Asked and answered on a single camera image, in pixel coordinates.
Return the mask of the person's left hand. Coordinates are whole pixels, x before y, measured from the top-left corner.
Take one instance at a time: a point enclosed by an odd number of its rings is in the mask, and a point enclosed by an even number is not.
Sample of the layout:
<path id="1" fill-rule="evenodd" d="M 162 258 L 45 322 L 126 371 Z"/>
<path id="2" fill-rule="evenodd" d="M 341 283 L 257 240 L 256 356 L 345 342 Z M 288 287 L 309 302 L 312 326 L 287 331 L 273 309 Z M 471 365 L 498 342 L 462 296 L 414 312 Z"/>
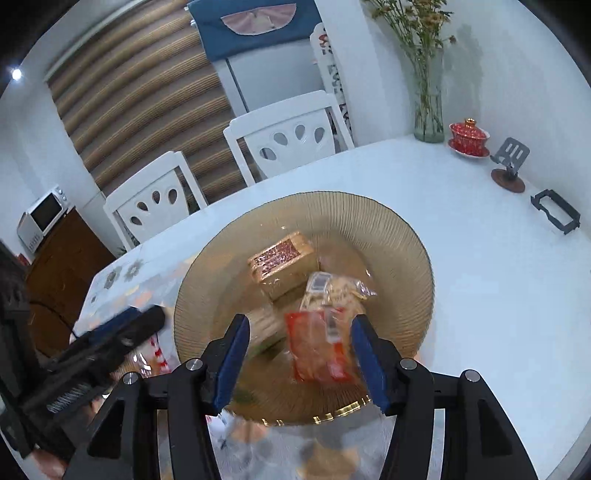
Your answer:
<path id="1" fill-rule="evenodd" d="M 41 449 L 35 449 L 30 457 L 39 471 L 49 480 L 62 480 L 68 467 L 62 459 Z"/>

